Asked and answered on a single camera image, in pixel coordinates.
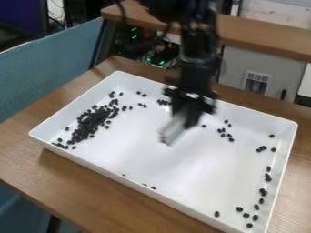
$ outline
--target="black bean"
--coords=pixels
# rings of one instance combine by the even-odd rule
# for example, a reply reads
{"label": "black bean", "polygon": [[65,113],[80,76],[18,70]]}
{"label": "black bean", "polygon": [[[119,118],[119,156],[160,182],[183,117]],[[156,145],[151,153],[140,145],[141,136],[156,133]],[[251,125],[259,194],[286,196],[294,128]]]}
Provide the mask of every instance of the black bean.
{"label": "black bean", "polygon": [[271,182],[271,180],[272,180],[271,177],[266,177],[266,178],[265,178],[265,181],[266,181],[266,182]]}
{"label": "black bean", "polygon": [[253,216],[253,221],[258,221],[258,219],[259,219],[259,216],[258,216],[258,215],[254,215],[254,216]]}
{"label": "black bean", "polygon": [[243,214],[243,217],[244,217],[244,218],[249,218],[249,214],[244,213],[244,214]]}
{"label": "black bean", "polygon": [[267,191],[261,193],[261,197],[265,197],[267,195]]}
{"label": "black bean", "polygon": [[242,212],[242,211],[243,211],[243,208],[237,207],[237,208],[236,208],[236,211],[237,211],[237,212]]}

